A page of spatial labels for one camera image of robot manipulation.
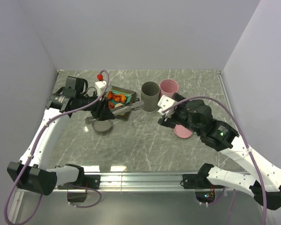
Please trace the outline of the metal serving tongs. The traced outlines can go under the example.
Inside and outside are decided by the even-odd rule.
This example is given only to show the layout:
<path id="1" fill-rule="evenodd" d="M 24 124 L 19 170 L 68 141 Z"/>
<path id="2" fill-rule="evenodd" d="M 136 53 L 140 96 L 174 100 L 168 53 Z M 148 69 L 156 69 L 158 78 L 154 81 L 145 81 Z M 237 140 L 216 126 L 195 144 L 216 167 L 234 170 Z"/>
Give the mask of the metal serving tongs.
<path id="1" fill-rule="evenodd" d="M 118 115 L 125 114 L 127 112 L 137 111 L 137 110 L 141 109 L 143 105 L 144 105 L 143 101 L 135 100 L 134 102 L 129 103 L 128 105 L 122 105 L 122 106 L 118 106 L 113 109 L 110 109 L 110 111 L 112 112 L 112 114 L 114 116 L 118 116 Z"/>

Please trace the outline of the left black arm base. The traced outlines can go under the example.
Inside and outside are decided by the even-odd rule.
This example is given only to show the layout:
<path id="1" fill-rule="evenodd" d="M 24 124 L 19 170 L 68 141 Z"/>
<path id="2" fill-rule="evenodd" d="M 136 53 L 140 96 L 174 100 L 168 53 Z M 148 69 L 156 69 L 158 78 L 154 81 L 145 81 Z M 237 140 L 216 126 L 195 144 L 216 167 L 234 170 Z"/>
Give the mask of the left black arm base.
<path id="1" fill-rule="evenodd" d="M 56 187 L 57 190 L 67 192 L 67 201 L 75 205 L 92 205 L 98 202 L 102 195 L 99 194 L 101 176 L 84 175 L 81 181 L 63 184 Z"/>

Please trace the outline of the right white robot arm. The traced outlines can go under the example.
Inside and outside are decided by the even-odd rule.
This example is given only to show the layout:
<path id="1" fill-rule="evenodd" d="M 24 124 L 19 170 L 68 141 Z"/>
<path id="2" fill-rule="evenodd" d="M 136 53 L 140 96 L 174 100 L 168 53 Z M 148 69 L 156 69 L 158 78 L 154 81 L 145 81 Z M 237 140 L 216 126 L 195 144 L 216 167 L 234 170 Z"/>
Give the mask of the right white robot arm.
<path id="1" fill-rule="evenodd" d="M 205 163 L 194 179 L 183 175 L 185 189 L 226 186 L 252 196 L 269 210 L 281 207 L 281 169 L 245 144 L 243 135 L 232 126 L 213 118 L 211 108 L 203 100 L 186 101 L 176 93 L 172 98 L 163 95 L 157 105 L 162 115 L 158 121 L 160 125 L 185 127 L 206 146 L 229 157 L 247 171 L 247 174 L 240 174 Z"/>

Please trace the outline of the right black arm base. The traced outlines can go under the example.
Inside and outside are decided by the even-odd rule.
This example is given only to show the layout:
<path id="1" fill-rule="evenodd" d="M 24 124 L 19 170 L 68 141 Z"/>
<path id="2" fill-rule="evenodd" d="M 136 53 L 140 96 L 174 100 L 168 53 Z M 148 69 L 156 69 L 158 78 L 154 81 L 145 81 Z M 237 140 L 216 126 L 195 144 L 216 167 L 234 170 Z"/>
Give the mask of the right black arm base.
<path id="1" fill-rule="evenodd" d="M 199 205 L 212 205 L 227 194 L 224 186 L 213 185 L 208 180 L 199 178 L 197 174 L 183 174 L 180 186 L 183 189 L 193 189 Z"/>

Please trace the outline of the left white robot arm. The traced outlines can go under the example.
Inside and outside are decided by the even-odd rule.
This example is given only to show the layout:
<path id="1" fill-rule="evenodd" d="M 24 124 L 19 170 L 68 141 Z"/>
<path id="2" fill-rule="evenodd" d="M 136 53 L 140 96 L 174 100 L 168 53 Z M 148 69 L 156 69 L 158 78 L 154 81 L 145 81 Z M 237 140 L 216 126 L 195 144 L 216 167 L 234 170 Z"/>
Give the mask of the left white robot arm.
<path id="1" fill-rule="evenodd" d="M 87 94 L 87 80 L 69 76 L 65 86 L 49 97 L 41 125 L 28 149 L 18 162 L 10 162 L 7 167 L 15 188 L 49 195 L 56 186 L 67 183 L 74 188 L 84 186 L 82 166 L 67 164 L 64 167 L 48 169 L 48 164 L 61 131 L 70 122 L 73 113 L 88 111 L 98 121 L 115 118 L 105 96 L 111 89 L 109 77 L 103 78 L 101 73 L 98 77 L 99 81 L 95 83 L 92 96 Z"/>

